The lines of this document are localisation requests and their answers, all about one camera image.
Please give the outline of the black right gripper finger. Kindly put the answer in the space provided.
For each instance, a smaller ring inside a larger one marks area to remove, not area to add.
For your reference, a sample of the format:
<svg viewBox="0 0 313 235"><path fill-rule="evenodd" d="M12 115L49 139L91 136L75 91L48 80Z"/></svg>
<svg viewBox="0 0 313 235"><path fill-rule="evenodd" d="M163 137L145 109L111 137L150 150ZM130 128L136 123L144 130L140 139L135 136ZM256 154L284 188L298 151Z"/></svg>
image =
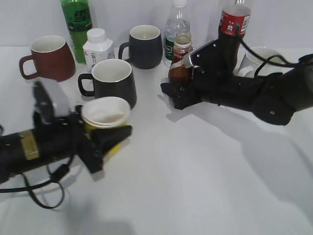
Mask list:
<svg viewBox="0 0 313 235"><path fill-rule="evenodd" d="M161 83L161 90L170 98L178 98L180 95L179 89L173 83Z"/></svg>

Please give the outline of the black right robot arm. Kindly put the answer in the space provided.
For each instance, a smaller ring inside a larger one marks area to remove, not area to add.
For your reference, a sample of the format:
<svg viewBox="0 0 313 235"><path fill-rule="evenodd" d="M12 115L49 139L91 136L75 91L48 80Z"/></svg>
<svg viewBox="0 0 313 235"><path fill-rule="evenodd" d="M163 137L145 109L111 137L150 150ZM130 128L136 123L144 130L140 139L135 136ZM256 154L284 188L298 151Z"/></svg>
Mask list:
<svg viewBox="0 0 313 235"><path fill-rule="evenodd" d="M287 73L240 77L227 68L222 45L214 40L185 55L183 65L194 70L190 81L161 84L179 110L209 102L252 112L270 124L287 125L295 112L313 106L311 54L299 58Z"/></svg>

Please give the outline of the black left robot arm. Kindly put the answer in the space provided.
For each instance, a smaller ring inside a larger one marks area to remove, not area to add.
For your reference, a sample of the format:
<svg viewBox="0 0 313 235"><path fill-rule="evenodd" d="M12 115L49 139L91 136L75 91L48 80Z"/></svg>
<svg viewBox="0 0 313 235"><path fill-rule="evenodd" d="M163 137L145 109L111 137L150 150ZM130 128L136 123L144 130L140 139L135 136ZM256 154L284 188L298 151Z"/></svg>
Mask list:
<svg viewBox="0 0 313 235"><path fill-rule="evenodd" d="M0 181L41 166L78 156L91 174L102 171L105 155L132 134L132 126L86 132L82 117L72 112L44 123L33 115L35 127L0 138Z"/></svg>

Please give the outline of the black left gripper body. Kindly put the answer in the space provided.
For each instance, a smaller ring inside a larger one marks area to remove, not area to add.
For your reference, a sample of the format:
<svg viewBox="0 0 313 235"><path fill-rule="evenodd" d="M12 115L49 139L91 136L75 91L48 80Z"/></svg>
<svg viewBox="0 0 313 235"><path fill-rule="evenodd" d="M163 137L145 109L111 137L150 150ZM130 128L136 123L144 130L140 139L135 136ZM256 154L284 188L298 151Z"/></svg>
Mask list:
<svg viewBox="0 0 313 235"><path fill-rule="evenodd" d="M94 144L85 135L78 113L56 117L45 123L41 114L34 112L33 122L33 135L39 150L39 158L33 161L34 168L77 155L91 174L103 169L103 160L97 156Z"/></svg>

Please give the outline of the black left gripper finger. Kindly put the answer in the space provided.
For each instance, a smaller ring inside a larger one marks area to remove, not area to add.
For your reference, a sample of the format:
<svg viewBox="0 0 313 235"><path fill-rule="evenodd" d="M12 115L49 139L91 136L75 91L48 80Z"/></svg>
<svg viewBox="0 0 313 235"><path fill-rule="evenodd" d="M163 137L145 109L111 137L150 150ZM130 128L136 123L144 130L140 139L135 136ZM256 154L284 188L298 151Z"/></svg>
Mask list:
<svg viewBox="0 0 313 235"><path fill-rule="evenodd" d="M76 105L74 107L74 121L75 123L78 123L79 125L83 125L84 121L82 118L82 105Z"/></svg>
<svg viewBox="0 0 313 235"><path fill-rule="evenodd" d="M91 140L95 143L101 157L113 156L120 150L121 143L131 136L132 131L131 125L94 129L91 132Z"/></svg>

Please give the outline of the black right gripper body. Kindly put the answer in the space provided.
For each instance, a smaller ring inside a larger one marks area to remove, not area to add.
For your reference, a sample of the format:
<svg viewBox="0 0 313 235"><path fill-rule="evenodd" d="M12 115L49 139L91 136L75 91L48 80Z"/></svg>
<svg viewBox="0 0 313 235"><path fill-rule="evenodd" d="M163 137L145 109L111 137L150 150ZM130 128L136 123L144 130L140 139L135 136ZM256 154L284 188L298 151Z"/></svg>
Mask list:
<svg viewBox="0 0 313 235"><path fill-rule="evenodd" d="M218 55L207 65L193 67L190 81L173 83L179 89L178 98L171 98L176 109L183 110L200 102L210 102L241 110L249 110L265 85L263 77L235 76L227 69L220 42Z"/></svg>

